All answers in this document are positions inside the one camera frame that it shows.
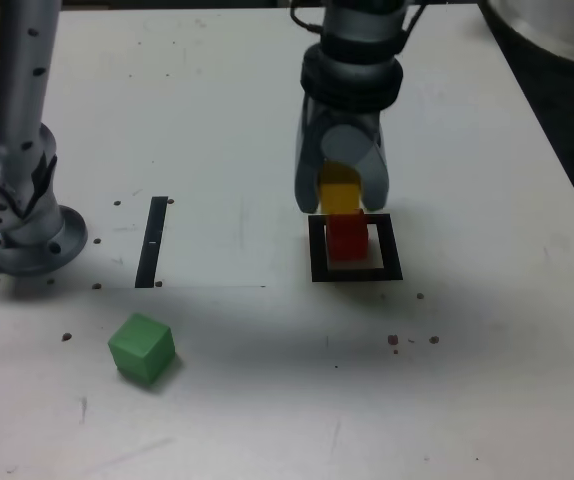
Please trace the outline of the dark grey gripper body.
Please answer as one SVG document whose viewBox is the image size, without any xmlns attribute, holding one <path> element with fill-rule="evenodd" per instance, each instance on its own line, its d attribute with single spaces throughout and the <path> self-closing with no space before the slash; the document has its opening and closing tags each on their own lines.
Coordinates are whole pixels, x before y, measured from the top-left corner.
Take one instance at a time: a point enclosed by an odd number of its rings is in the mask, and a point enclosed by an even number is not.
<svg viewBox="0 0 574 480">
<path fill-rule="evenodd" d="M 329 125 L 347 124 L 365 132 L 368 136 L 381 136 L 382 128 L 380 113 L 356 114 L 332 107 L 314 100 L 312 97 L 305 97 L 302 102 L 300 115 L 300 133 L 305 134 L 312 129 L 316 123 L 324 122 Z"/>
</svg>

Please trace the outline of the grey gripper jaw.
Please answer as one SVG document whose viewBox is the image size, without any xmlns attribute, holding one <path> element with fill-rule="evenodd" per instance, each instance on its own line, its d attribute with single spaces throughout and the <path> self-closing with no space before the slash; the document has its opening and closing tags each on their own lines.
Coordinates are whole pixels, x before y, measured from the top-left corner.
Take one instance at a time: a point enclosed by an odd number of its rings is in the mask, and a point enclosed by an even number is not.
<svg viewBox="0 0 574 480">
<path fill-rule="evenodd" d="M 321 151 L 324 157 L 321 184 L 357 186 L 368 210 L 385 206 L 389 174 L 380 126 L 374 131 L 349 124 L 333 126 L 322 137 Z"/>
<path fill-rule="evenodd" d="M 296 142 L 294 196 L 303 213 L 315 213 L 319 207 L 318 177 L 324 163 L 317 127 L 300 123 Z"/>
</svg>

